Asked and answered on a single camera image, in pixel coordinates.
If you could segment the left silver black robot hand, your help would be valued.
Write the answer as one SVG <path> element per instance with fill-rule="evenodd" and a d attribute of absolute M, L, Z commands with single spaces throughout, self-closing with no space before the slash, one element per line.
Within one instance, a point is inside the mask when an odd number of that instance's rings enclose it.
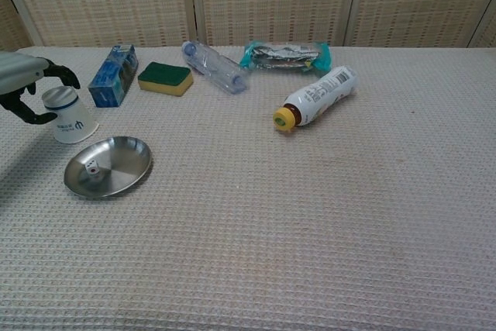
<path fill-rule="evenodd" d="M 34 95 L 36 82 L 44 77 L 59 78 L 64 86 L 81 88 L 76 74 L 68 67 L 55 64 L 44 57 L 2 51 L 1 106 L 29 124 L 43 125 L 55 120 L 55 113 L 38 115 L 21 100 L 26 89 Z"/>

